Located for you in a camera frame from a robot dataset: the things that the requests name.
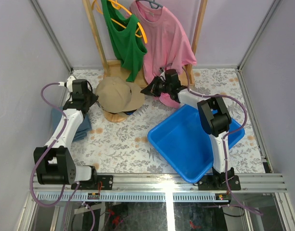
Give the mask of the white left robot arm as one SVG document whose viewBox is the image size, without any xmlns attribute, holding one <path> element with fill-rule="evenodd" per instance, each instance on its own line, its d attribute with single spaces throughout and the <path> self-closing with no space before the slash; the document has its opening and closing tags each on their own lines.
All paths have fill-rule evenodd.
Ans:
<svg viewBox="0 0 295 231">
<path fill-rule="evenodd" d="M 84 121 L 90 107 L 97 101 L 91 84 L 71 75 L 67 81 L 56 83 L 66 87 L 69 98 L 62 109 L 62 116 L 52 137 L 43 147 L 34 150 L 35 170 L 39 184 L 72 185 L 80 182 L 88 190 L 98 186 L 99 179 L 93 166 L 77 166 L 70 154 L 70 147 L 77 129 Z"/>
</svg>

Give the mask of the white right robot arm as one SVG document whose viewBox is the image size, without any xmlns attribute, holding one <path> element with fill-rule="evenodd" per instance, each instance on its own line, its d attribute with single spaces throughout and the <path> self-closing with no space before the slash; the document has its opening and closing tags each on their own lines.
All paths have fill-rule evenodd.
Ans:
<svg viewBox="0 0 295 231">
<path fill-rule="evenodd" d="M 160 97 L 167 93 L 183 106 L 148 133 L 149 142 L 187 182 L 197 183 L 209 169 L 207 182 L 218 190 L 230 184 L 228 133 L 232 122 L 222 95 L 205 96 L 181 84 L 169 69 L 141 90 Z"/>
</svg>

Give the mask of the blue baseball cap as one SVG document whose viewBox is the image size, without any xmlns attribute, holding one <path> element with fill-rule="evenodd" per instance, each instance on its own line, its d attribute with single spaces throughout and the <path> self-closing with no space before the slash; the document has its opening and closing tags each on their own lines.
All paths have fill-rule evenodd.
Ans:
<svg viewBox="0 0 295 231">
<path fill-rule="evenodd" d="M 136 112 L 136 110 L 127 111 L 127 112 L 124 112 L 124 114 L 126 114 L 127 116 L 129 116 L 129 115 L 132 115 L 134 112 Z"/>
</svg>

